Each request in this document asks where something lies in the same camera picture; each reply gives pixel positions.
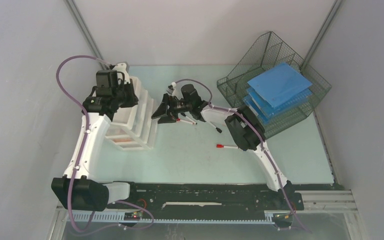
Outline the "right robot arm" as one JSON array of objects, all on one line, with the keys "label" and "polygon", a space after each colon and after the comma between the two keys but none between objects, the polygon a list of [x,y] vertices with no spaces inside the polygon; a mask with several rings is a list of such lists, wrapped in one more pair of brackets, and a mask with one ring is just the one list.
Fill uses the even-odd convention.
[{"label": "right robot arm", "polygon": [[227,127],[236,146],[243,151],[251,151],[259,159],[266,184],[275,191],[270,196],[271,204],[277,209],[288,206],[291,196],[286,190],[292,187],[292,183],[274,160],[268,148],[265,129],[254,112],[247,105],[239,108],[213,105],[200,97],[193,84],[181,87],[181,98],[175,95],[176,92],[176,83],[172,82],[151,118],[156,119],[158,124],[169,124],[179,120],[179,114],[189,113],[196,121]]}]

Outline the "red cap marker bottom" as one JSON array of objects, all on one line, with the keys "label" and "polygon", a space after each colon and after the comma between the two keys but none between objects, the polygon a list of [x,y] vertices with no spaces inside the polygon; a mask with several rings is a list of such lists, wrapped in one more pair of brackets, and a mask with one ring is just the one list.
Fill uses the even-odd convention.
[{"label": "red cap marker bottom", "polygon": [[239,149],[239,147],[236,145],[217,144],[216,147],[219,149],[223,149],[223,148],[225,148],[225,149]]}]

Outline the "white plastic drawer organizer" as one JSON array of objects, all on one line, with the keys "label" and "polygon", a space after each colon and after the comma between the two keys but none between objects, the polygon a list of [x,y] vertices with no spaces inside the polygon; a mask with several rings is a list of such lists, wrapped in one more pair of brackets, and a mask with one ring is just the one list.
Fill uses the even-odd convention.
[{"label": "white plastic drawer organizer", "polygon": [[[143,151],[154,148],[157,135],[157,120],[151,115],[157,108],[157,102],[149,95],[141,81],[130,77],[138,104],[130,108],[120,108],[114,115],[113,121],[106,132],[106,139],[124,151]],[[131,138],[130,144],[116,144],[112,139]]]}]

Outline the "red cap marker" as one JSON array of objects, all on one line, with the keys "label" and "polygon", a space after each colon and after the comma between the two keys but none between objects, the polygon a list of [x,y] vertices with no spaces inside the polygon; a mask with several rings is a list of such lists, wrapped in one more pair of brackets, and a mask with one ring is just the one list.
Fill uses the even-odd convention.
[{"label": "red cap marker", "polygon": [[178,118],[178,119],[176,120],[176,122],[179,122],[179,123],[186,123],[186,124],[190,124],[190,125],[195,125],[195,124],[196,124],[196,123],[193,122],[193,121],[185,120],[185,119],[180,119],[180,118]]},{"label": "red cap marker", "polygon": [[239,149],[239,147],[236,145],[217,144],[216,147],[219,149],[223,149],[223,148],[225,148],[225,149]]}]

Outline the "orange highlighter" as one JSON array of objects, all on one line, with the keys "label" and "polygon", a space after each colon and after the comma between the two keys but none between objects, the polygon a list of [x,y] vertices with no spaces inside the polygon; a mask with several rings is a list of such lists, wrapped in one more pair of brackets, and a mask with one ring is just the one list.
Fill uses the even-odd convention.
[{"label": "orange highlighter", "polygon": [[134,142],[132,138],[114,138],[112,141],[118,145],[130,144]]}]

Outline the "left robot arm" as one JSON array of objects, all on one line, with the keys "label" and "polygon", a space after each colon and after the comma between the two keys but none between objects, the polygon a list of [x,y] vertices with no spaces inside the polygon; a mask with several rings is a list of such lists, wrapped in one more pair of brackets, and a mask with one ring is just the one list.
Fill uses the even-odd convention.
[{"label": "left robot arm", "polygon": [[138,104],[134,86],[126,70],[107,69],[96,73],[96,85],[80,104],[82,122],[79,138],[62,177],[55,177],[51,189],[67,210],[101,212],[119,201],[133,208],[138,194],[129,183],[98,182],[94,172],[106,133],[120,108]]}]

